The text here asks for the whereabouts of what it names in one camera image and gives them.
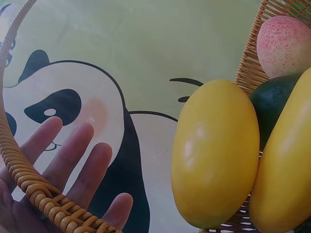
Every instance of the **cartoon panda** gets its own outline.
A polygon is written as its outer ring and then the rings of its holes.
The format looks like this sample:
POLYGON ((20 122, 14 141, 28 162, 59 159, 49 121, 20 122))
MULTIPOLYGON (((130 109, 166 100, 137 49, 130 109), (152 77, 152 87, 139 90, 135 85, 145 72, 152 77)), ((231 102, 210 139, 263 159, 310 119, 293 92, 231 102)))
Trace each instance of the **cartoon panda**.
MULTIPOLYGON (((177 120, 161 113, 126 109, 117 82, 104 70, 78 61, 51 63, 37 50, 29 57, 18 84, 4 88, 11 131, 21 144, 51 116, 64 127, 35 163, 48 166, 75 125, 89 122, 95 133, 88 150, 69 178, 65 193, 77 178, 91 148, 107 142, 113 158, 89 211, 102 216, 113 198, 128 192, 134 198, 125 233, 198 232, 178 213, 171 188, 171 152, 177 120)), ((23 193, 17 188, 14 198, 23 193)))

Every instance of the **green fruit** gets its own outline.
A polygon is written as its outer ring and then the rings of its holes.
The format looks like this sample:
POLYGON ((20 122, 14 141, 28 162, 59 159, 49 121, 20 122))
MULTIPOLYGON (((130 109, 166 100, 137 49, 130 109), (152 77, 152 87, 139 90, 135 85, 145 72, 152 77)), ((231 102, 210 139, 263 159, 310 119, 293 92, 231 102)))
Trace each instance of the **green fruit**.
POLYGON ((263 151, 300 76, 301 74, 294 74, 270 79, 250 95, 259 124, 260 151, 263 151))
POLYGON ((297 233, 310 233, 310 232, 311 232, 311 226, 304 226, 297 231, 297 233))

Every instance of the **panda eye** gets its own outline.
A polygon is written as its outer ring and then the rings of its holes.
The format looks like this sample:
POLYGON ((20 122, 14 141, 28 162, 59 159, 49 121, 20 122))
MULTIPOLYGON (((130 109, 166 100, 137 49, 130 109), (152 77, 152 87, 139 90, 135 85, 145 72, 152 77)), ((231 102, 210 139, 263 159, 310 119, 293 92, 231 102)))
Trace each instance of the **panda eye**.
POLYGON ((72 89, 63 89, 47 96, 44 100, 29 106, 24 110, 27 117, 37 123, 57 116, 63 125, 71 124, 81 111, 82 101, 79 94, 72 89))
MULTIPOLYGON (((170 79, 171 82, 180 82, 180 83, 188 83, 188 84, 192 84, 195 86, 202 86, 203 83, 201 83, 198 80, 195 79, 189 79, 189 78, 175 78, 175 79, 170 79)), ((190 98, 190 96, 183 96, 181 98, 178 99, 178 102, 180 103, 185 103, 187 102, 187 100, 190 98)))
POLYGON ((55 114, 56 114, 56 110, 53 108, 50 108, 44 111, 44 115, 48 117, 54 116, 55 114))

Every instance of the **light green background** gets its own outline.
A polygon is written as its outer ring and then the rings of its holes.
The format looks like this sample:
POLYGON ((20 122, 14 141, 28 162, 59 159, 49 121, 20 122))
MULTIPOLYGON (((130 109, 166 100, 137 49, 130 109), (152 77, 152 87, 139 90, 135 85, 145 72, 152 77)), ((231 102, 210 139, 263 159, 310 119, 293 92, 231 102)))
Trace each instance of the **light green background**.
MULTIPOLYGON (((0 1, 16 4, 9 21, 24 2, 0 1)), ((258 6, 258 0, 38 0, 18 31, 4 84, 16 84, 30 54, 44 50, 51 62, 105 69, 130 111, 178 118, 178 98, 197 87, 169 79, 233 80, 258 6)))

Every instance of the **finger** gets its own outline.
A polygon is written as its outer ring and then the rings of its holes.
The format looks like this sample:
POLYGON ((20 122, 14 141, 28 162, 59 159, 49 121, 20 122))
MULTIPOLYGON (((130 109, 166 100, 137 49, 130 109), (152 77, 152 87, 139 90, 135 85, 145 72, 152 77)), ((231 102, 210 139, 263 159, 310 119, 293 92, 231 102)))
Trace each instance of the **finger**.
POLYGON ((90 153, 76 182, 67 193, 67 197, 87 209, 105 176, 111 157, 112 149, 108 144, 97 144, 90 153))
POLYGON ((43 177, 63 191, 70 174, 84 155, 93 134, 93 127, 88 123, 76 127, 43 172, 43 177))
MULTIPOLYGON (((34 164, 40 154, 56 138, 63 126, 62 120, 58 117, 51 117, 43 122, 39 128, 30 136, 30 138, 20 147, 25 157, 31 164, 34 164)), ((0 170, 0 179, 2 179, 9 190, 13 192, 16 183, 12 179, 6 167, 0 170)))
POLYGON ((119 194, 111 203, 102 220, 110 226, 122 230, 125 226, 133 206, 133 198, 128 193, 119 194))

